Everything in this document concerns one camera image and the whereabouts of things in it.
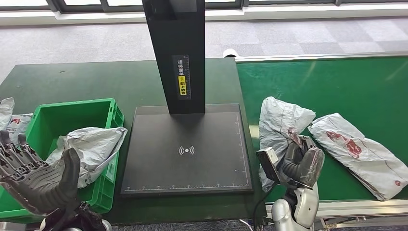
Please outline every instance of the green bin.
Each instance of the green bin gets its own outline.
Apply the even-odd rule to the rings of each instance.
[[[45,160],[56,149],[59,136],[86,127],[120,127],[124,119],[114,99],[44,104],[33,114],[26,132],[27,141]],[[119,153],[95,182],[78,190],[79,198],[95,212],[107,213],[112,208],[118,158]],[[42,218],[25,210],[0,186],[0,221],[27,224]]]

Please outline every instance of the gray carpet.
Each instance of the gray carpet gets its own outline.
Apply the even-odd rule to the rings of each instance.
[[[208,22],[206,56],[408,51],[408,18]],[[0,26],[0,83],[15,64],[152,60],[146,24]]]

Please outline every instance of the robot finger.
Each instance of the robot finger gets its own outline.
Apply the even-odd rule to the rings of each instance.
[[[17,136],[18,145],[21,147],[23,155],[27,158],[31,159],[34,162],[40,162],[41,158],[37,155],[37,153],[28,145],[27,139],[24,134],[19,134]]]

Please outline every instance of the package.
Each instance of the package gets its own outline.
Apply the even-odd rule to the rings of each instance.
[[[10,139],[13,143],[17,144],[18,134],[23,134],[27,130],[28,124],[33,118],[33,114],[12,115],[10,123],[6,127],[9,131]]]
[[[380,201],[393,198],[408,184],[408,167],[340,114],[318,118],[308,129]]]
[[[60,136],[55,149],[47,158],[50,165],[64,170],[61,159],[64,149],[74,148],[81,159],[78,188],[84,188],[94,182],[104,168],[114,158],[123,143],[127,129],[118,128],[81,128]]]
[[[286,103],[273,97],[264,99],[259,118],[260,149],[272,147],[279,161],[290,143],[302,145],[300,133],[313,121],[315,112],[296,104]],[[262,189],[269,191],[273,181],[268,179],[260,166],[259,178]]]
[[[10,123],[14,109],[14,99],[7,98],[0,101],[0,130],[6,129]]]

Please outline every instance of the crumpled plastic bag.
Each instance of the crumpled plastic bag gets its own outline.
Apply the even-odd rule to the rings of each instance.
[[[18,143],[18,134],[25,133],[27,130],[28,124],[33,118],[33,114],[21,114],[21,115],[12,115],[10,123],[7,125],[6,130],[9,131],[10,140],[14,143]]]
[[[279,161],[284,157],[291,142],[301,145],[300,133],[313,121],[316,113],[296,104],[267,97],[262,102],[259,118],[260,149],[272,147]],[[273,181],[266,177],[260,165],[259,178],[262,189],[270,190]]]
[[[14,109],[14,99],[7,98],[0,101],[0,130],[6,129],[10,123]]]
[[[408,167],[340,114],[318,118],[308,129],[378,200],[393,198],[408,184]]]
[[[81,159],[78,188],[84,188],[94,182],[117,155],[127,134],[127,129],[118,128],[81,128],[60,136],[55,149],[47,158],[49,165],[64,170],[61,159],[64,149],[74,148]]]

